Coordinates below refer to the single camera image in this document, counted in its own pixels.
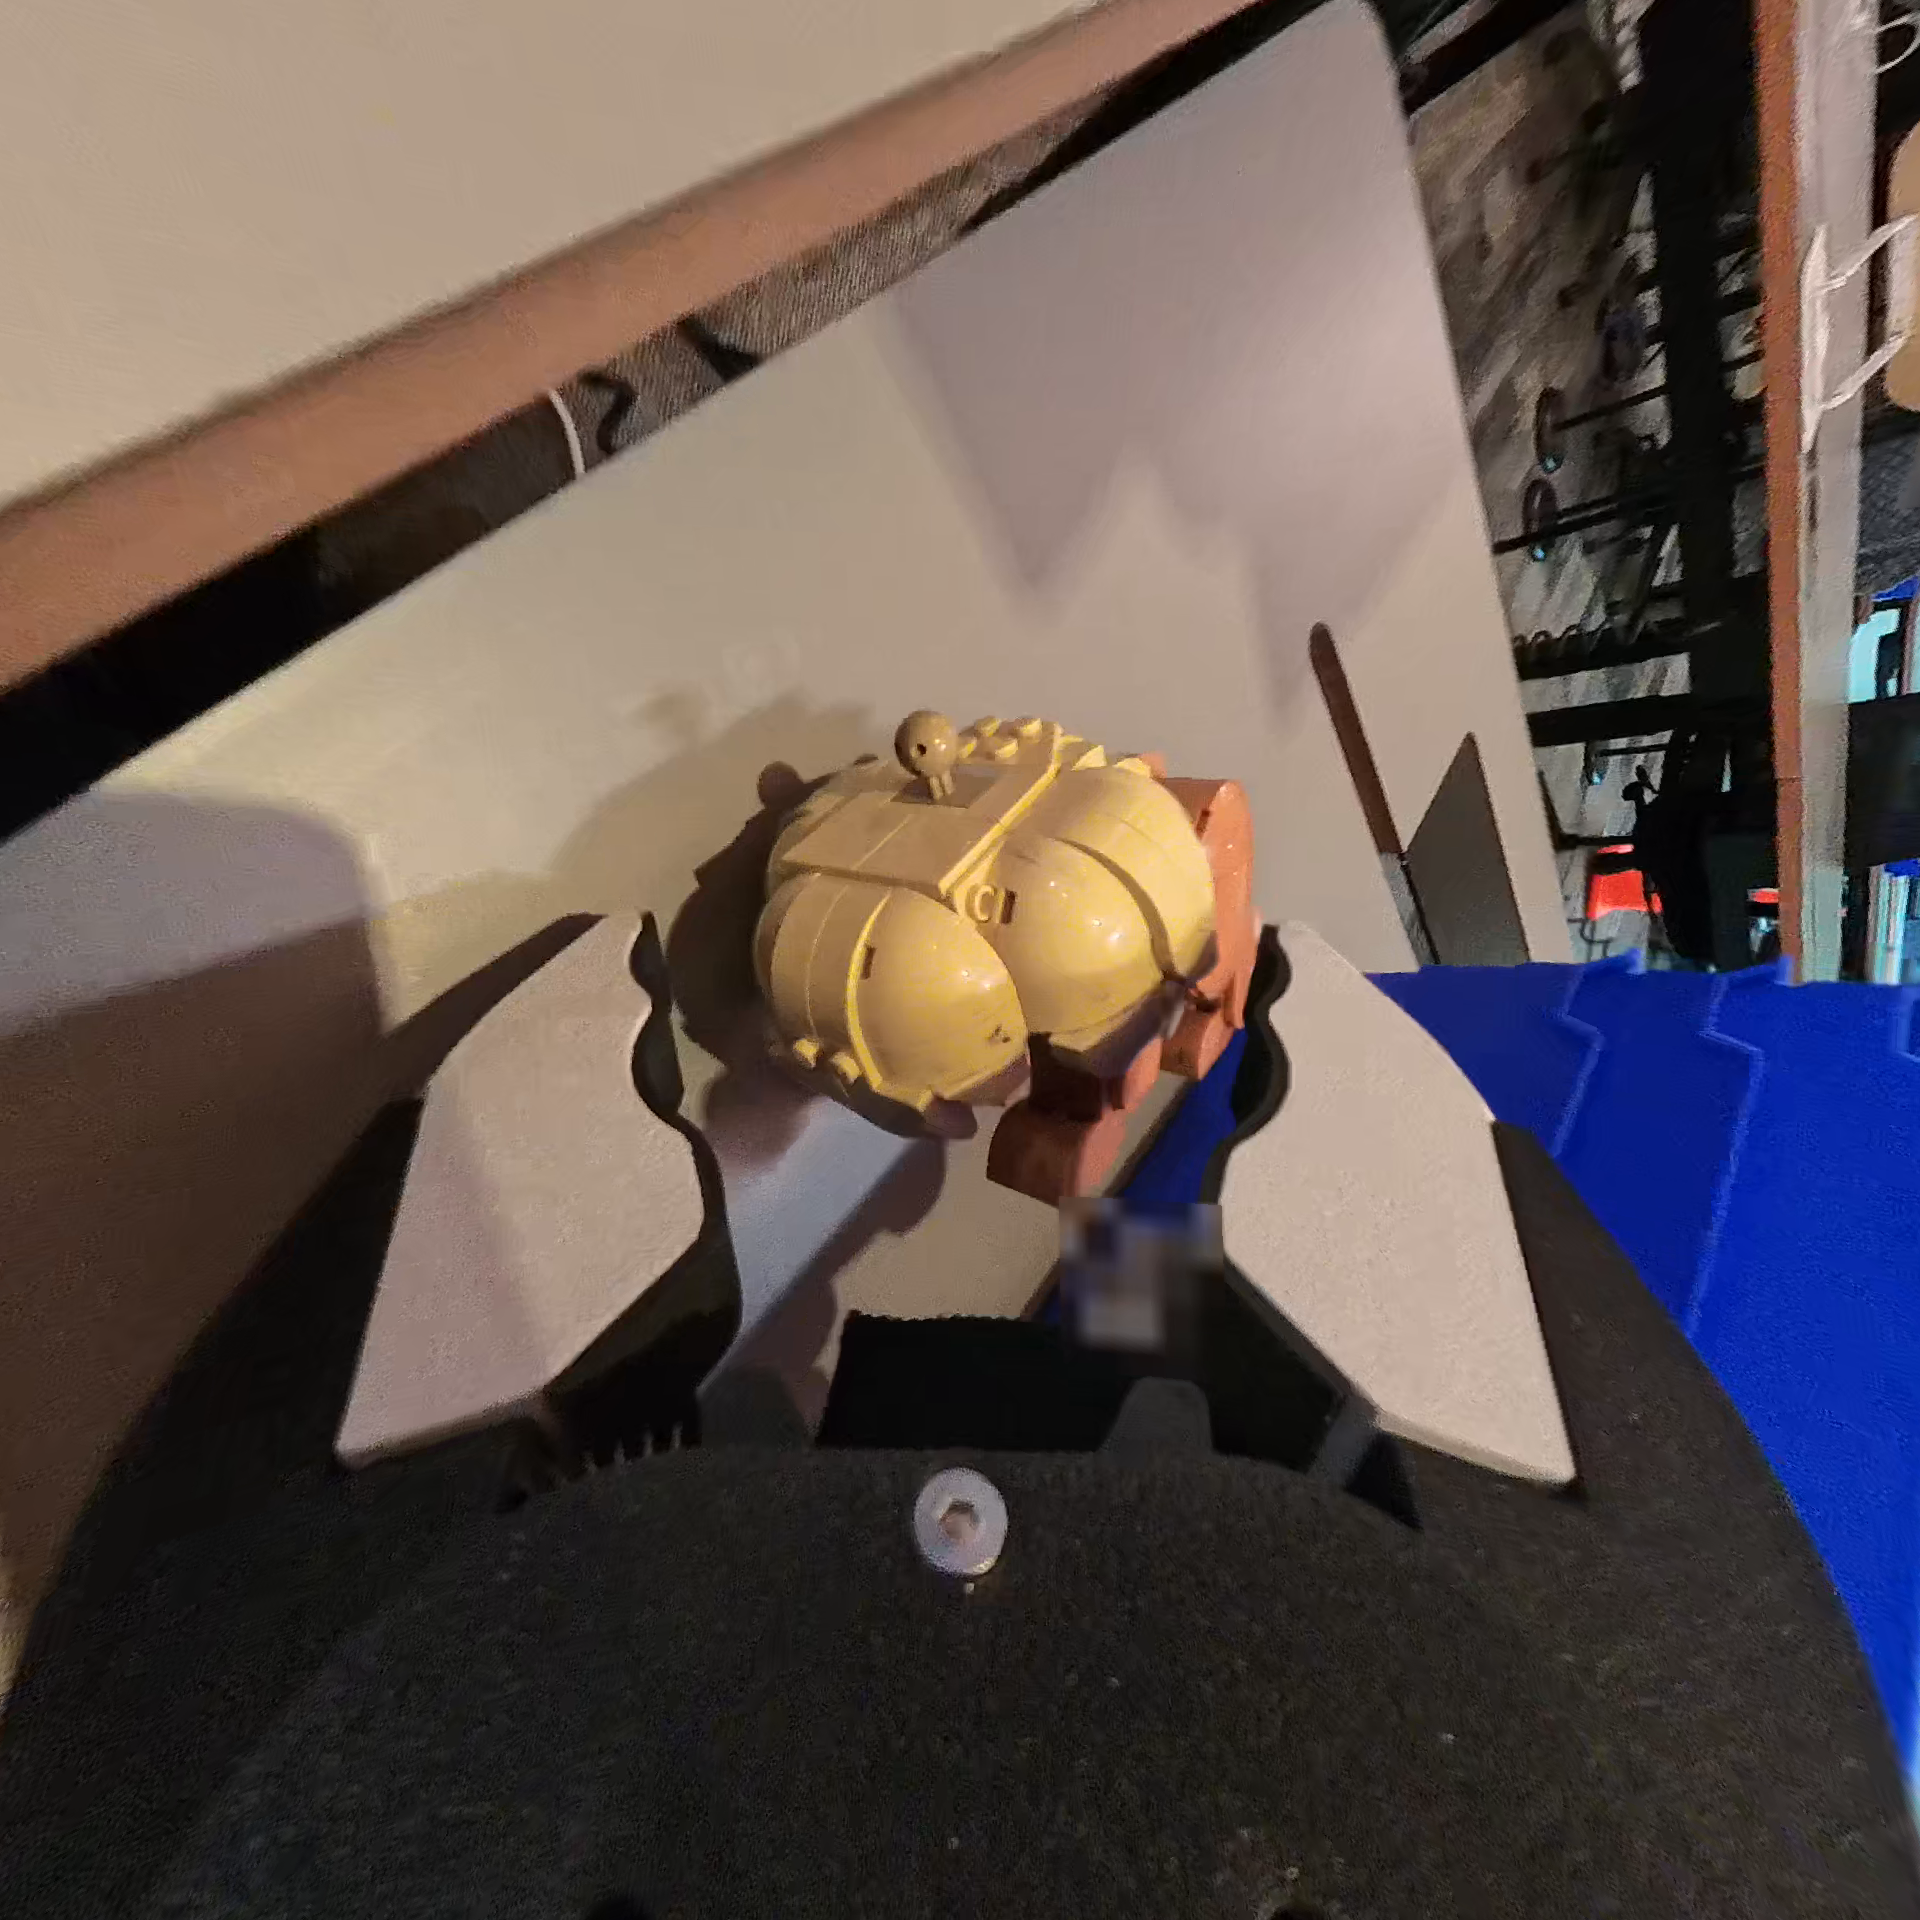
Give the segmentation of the yellow and brown toy piece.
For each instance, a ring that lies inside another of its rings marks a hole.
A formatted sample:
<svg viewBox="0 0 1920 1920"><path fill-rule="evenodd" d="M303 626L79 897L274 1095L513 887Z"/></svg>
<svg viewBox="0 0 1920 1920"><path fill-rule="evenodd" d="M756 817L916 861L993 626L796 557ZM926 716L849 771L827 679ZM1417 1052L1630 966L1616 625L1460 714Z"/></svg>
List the yellow and brown toy piece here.
<svg viewBox="0 0 1920 1920"><path fill-rule="evenodd" d="M993 1122L987 1174L1097 1194L1162 1079L1202 1082L1257 971L1257 817L1041 716L912 711L887 755L774 758L668 950L723 1161L839 1108L910 1143Z"/></svg>

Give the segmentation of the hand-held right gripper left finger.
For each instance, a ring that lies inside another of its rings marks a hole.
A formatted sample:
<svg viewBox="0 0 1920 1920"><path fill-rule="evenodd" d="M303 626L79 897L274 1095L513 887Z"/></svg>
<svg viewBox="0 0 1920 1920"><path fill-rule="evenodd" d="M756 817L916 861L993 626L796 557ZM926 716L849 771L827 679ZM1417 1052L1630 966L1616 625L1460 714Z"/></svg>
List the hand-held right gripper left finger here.
<svg viewBox="0 0 1920 1920"><path fill-rule="evenodd" d="M432 1075L337 1433L348 1468L529 1425L563 1455L697 1436L742 1326L651 915L588 923Z"/></svg>

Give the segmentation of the blue plastic bin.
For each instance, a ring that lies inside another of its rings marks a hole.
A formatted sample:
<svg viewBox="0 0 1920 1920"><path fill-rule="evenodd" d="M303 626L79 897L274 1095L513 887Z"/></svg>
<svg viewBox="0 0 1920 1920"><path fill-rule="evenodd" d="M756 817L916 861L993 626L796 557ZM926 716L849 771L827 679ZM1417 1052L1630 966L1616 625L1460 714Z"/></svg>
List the blue plastic bin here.
<svg viewBox="0 0 1920 1920"><path fill-rule="evenodd" d="M1372 983L1536 1135L1734 1402L1916 1791L1916 988L1639 954Z"/></svg>

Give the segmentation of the wooden post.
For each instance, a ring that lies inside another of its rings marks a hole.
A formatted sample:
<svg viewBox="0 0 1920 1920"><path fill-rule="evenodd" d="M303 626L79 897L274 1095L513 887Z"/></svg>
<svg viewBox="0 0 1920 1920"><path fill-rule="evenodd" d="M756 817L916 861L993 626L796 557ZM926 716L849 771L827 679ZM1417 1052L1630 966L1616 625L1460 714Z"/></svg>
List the wooden post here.
<svg viewBox="0 0 1920 1920"><path fill-rule="evenodd" d="M1769 714L1784 957L1841 973L1878 57L1862 4L1754 6L1761 139Z"/></svg>

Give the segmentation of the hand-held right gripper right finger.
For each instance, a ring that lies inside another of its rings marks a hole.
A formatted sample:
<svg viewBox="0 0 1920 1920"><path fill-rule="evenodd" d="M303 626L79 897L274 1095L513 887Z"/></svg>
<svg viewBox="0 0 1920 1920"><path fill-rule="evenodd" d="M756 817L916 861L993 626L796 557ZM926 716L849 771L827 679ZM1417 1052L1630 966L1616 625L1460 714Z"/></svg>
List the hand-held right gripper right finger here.
<svg viewBox="0 0 1920 1920"><path fill-rule="evenodd" d="M1249 1011L1278 1108L1231 1147L1227 1258L1400 1443L1563 1490L1577 1474L1496 1118L1446 1049L1302 921Z"/></svg>

